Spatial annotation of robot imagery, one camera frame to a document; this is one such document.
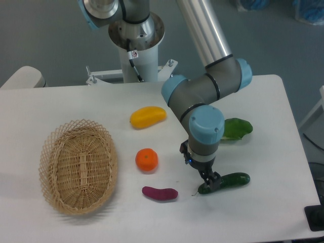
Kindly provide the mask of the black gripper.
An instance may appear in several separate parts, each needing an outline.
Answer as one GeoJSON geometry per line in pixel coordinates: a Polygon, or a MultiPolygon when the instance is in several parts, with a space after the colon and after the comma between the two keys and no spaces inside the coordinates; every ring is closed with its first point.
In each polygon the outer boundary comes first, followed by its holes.
{"type": "Polygon", "coordinates": [[[197,154],[190,148],[188,140],[180,145],[180,153],[183,154],[186,164],[198,170],[201,178],[204,180],[204,187],[209,187],[211,190],[219,189],[221,176],[212,170],[215,153],[210,155],[197,154]]]}

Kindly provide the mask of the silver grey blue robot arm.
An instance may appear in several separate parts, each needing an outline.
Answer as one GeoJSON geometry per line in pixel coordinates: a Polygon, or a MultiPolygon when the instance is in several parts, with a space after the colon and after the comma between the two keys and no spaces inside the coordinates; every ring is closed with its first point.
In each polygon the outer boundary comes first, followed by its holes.
{"type": "MultiPolygon", "coordinates": [[[[178,1],[205,74],[189,80],[175,75],[163,84],[162,96],[188,134],[180,147],[185,162],[198,170],[202,189],[216,191],[222,177],[212,170],[224,134],[225,120],[212,103],[246,87],[252,80],[249,64],[235,59],[209,1],[178,1]]],[[[149,1],[79,1],[91,28],[109,27],[109,37],[119,51],[125,83],[156,82],[157,47],[164,25],[151,12],[149,1]]]]}

